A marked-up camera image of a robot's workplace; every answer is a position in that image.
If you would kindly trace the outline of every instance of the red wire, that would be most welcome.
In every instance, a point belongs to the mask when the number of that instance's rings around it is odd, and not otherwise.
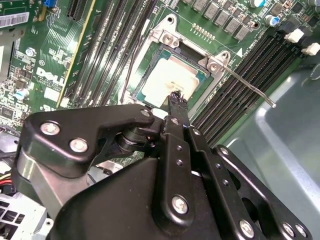
[[[11,180],[0,181],[0,185],[3,185],[3,184],[12,184],[12,181]]]

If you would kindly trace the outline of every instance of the motherboard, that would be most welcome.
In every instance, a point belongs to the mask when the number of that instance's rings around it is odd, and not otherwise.
[[[239,78],[269,95],[317,54],[317,4],[1,0],[0,125],[21,131],[41,111],[159,108],[180,91],[191,123],[213,146],[263,100]]]

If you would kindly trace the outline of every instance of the silver screw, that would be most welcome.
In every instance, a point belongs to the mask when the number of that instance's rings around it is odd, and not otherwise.
[[[162,41],[166,45],[171,45],[174,42],[174,37],[169,34],[165,34],[162,38]]]
[[[41,132],[46,135],[57,135],[60,132],[60,127],[53,122],[46,122],[40,126]]]
[[[220,149],[221,150],[221,152],[224,154],[224,155],[228,155],[229,153],[228,153],[228,151],[227,151],[227,149],[225,149],[225,148],[221,148]]]
[[[142,115],[144,115],[146,117],[150,117],[150,113],[145,109],[141,110],[141,113],[142,113]]]
[[[179,196],[174,196],[172,198],[172,206],[178,214],[186,214],[188,212],[186,201]]]
[[[255,236],[254,229],[252,228],[250,223],[248,223],[246,220],[240,220],[239,225],[240,225],[240,228],[241,228],[243,234],[246,237],[252,239]]]
[[[193,132],[194,132],[195,135],[201,135],[201,133],[199,132],[199,130],[196,129],[196,128],[193,129]]]
[[[69,146],[76,153],[84,153],[88,150],[87,142],[80,138],[73,139]]]
[[[300,226],[299,224],[295,225],[295,228],[298,230],[299,233],[301,233],[302,236],[304,236],[305,238],[307,237],[307,233],[306,231],[302,228],[302,226]]]
[[[174,123],[174,124],[176,124],[176,125],[179,125],[179,121],[178,121],[178,119],[176,119],[176,118],[171,118],[171,121]]]
[[[287,224],[287,223],[284,223],[282,224],[284,230],[291,236],[291,237],[294,237],[295,236],[295,233],[294,231],[292,230],[292,228]]]

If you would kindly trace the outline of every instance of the wire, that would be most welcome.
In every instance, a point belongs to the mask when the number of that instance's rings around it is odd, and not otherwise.
[[[9,178],[11,176],[11,173],[8,173],[6,175],[3,175],[0,177],[0,181],[5,180],[6,178]]]
[[[5,158],[14,158],[16,156],[17,152],[12,151],[12,152],[0,152],[0,159],[5,159]]]
[[[11,180],[0,181],[0,186],[4,184],[12,184],[12,181]]]

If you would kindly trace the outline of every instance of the yellow wire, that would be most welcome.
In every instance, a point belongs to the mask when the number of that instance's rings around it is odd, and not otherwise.
[[[6,179],[6,178],[8,178],[8,177],[10,177],[10,176],[11,176],[11,173],[8,173],[8,174],[6,174],[6,175],[3,175],[2,177],[0,177],[0,181],[4,180],[4,179]]]

